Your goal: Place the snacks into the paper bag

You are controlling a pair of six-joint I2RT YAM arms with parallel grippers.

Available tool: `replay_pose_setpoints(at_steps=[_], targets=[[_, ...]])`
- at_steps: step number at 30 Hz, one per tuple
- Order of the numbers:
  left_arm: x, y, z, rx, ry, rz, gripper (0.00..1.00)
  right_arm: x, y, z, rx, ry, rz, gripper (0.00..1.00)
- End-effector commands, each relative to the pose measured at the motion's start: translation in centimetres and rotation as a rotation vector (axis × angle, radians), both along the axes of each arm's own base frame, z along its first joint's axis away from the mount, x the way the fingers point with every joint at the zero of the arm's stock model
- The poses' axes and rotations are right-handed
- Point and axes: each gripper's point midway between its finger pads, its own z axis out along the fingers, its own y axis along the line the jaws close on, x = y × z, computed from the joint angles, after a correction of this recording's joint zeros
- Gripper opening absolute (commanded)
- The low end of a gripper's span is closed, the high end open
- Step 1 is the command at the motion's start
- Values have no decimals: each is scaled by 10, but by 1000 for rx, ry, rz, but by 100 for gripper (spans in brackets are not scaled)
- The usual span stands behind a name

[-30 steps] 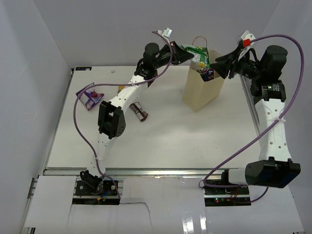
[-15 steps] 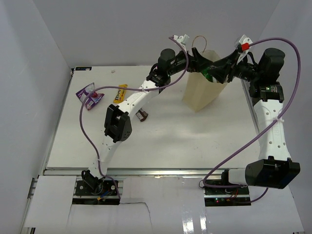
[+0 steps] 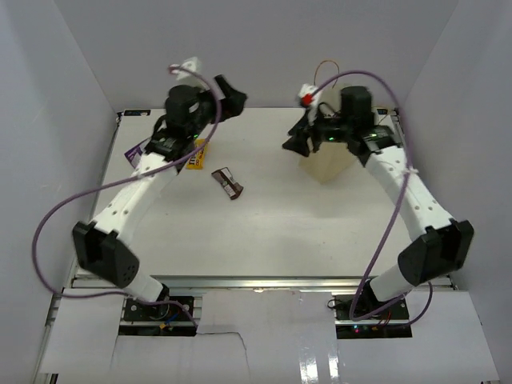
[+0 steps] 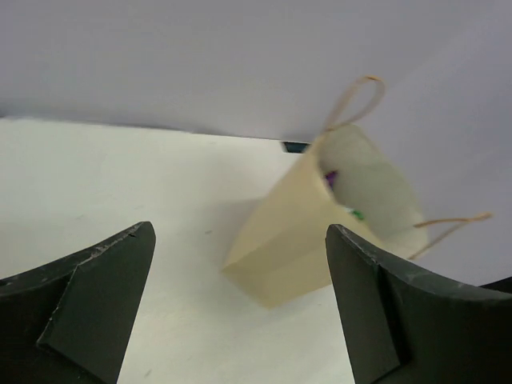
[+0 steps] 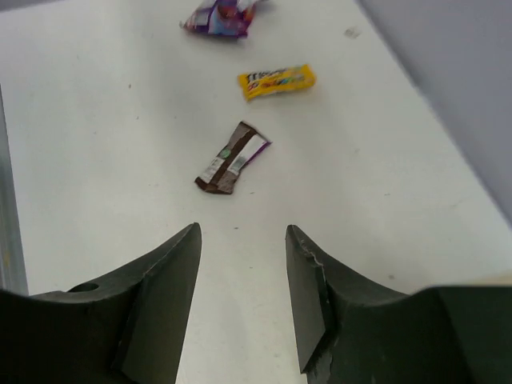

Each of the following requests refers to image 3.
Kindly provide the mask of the brown chocolate bar wrapper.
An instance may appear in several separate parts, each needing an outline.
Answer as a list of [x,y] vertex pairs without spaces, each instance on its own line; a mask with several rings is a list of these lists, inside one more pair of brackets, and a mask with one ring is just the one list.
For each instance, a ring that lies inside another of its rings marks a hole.
[[211,176],[221,185],[230,200],[240,197],[244,187],[234,179],[228,167],[215,170]]

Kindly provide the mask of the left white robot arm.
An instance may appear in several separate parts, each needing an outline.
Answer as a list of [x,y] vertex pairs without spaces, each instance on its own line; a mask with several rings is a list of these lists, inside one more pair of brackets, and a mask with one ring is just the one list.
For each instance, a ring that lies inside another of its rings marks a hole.
[[178,160],[194,150],[196,137],[207,125],[243,112],[246,94],[222,75],[214,80],[224,95],[220,101],[202,86],[179,84],[169,90],[165,113],[154,124],[133,172],[135,180],[91,222],[78,222],[72,230],[79,266],[141,300],[142,310],[152,319],[167,314],[168,289],[141,269],[129,244],[149,207],[181,171]]

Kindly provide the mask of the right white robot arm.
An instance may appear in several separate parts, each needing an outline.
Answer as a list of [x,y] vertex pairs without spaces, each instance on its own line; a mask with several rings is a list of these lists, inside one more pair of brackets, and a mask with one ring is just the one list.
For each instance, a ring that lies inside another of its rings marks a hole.
[[343,88],[340,109],[330,115],[320,110],[321,93],[316,86],[302,85],[298,100],[305,112],[289,130],[283,149],[307,158],[323,144],[346,145],[395,205],[392,216],[402,218],[411,240],[391,268],[374,278],[364,276],[350,300],[350,320],[378,319],[413,288],[460,270],[474,228],[456,220],[429,192],[398,133],[377,123],[366,87]]

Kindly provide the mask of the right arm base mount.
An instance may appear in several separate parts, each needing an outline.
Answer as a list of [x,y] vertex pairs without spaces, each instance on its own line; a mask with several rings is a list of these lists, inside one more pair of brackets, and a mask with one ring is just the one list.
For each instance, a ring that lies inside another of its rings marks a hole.
[[405,299],[368,319],[355,322],[350,319],[351,295],[335,295],[326,306],[334,312],[338,340],[374,340],[412,338],[410,313]]

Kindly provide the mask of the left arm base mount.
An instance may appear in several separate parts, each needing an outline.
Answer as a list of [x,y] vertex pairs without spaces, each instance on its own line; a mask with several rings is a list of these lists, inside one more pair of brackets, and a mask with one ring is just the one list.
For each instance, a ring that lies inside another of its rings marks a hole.
[[121,336],[193,337],[196,326],[190,321],[194,317],[195,297],[179,294],[167,296],[166,300],[179,302],[181,306],[146,306],[128,298],[125,301],[118,333]]

